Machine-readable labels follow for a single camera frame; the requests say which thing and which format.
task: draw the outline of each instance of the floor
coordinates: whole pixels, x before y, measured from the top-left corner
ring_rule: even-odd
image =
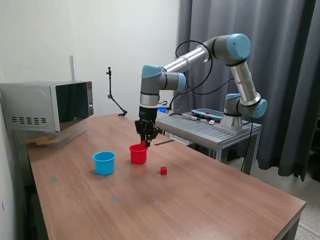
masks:
[[[235,160],[230,165],[240,170],[242,161],[241,159]],[[300,223],[320,233],[320,182],[313,180],[309,174],[304,182],[293,175],[289,177],[279,176],[277,167],[261,170],[258,163],[254,166],[252,176],[306,201],[307,205],[302,212]],[[320,240],[320,238],[301,227],[298,227],[295,239]]]

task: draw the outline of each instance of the microwave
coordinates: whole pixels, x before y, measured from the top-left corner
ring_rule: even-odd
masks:
[[[94,114],[91,81],[0,83],[10,130],[59,133]]]

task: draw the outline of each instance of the robotic arm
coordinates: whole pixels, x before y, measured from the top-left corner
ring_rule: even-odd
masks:
[[[230,68],[239,93],[227,94],[224,116],[220,122],[227,129],[242,128],[241,116],[260,118],[268,103],[256,92],[252,75],[247,65],[250,54],[250,40],[244,34],[234,33],[211,38],[198,45],[195,50],[180,56],[164,67],[145,65],[141,74],[139,120],[135,121],[137,133],[146,147],[150,146],[159,130],[155,127],[160,90],[181,90],[186,78],[182,74],[193,66],[210,59],[210,52],[216,59],[223,60]]]

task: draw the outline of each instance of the blue cup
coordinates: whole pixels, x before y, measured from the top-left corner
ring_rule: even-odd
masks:
[[[99,175],[110,175],[115,171],[116,154],[112,151],[101,151],[93,155],[95,172]]]

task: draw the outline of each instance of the white wall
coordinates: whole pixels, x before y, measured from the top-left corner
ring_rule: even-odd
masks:
[[[10,82],[70,81],[69,0],[0,0],[0,61]]]
[[[0,64],[0,81],[2,80]],[[0,105],[0,238],[5,240],[21,239],[24,230],[24,199],[17,197],[18,192],[23,194],[21,178],[17,174]]]
[[[111,66],[112,95],[139,118],[142,67],[175,59],[179,0],[72,0],[72,12],[77,79],[93,82],[94,114],[121,113],[107,97]]]
[[[94,114],[138,118],[143,65],[175,59],[179,0],[1,0],[0,61],[7,81],[93,82]],[[161,93],[170,100],[172,92]]]

